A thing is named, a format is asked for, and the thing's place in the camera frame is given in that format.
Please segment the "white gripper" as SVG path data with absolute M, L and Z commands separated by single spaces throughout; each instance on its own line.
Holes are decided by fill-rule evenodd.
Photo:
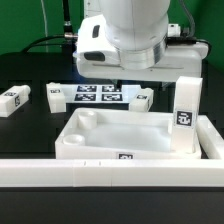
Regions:
M 86 78 L 175 82 L 181 76 L 199 77 L 209 44 L 167 36 L 163 57 L 152 67 L 130 70 L 120 66 L 118 50 L 107 40 L 104 16 L 83 20 L 74 53 L 78 72 Z

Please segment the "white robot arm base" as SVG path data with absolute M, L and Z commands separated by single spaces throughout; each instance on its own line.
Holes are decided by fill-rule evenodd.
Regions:
M 101 13 L 99 0 L 84 0 L 84 17 L 97 16 Z

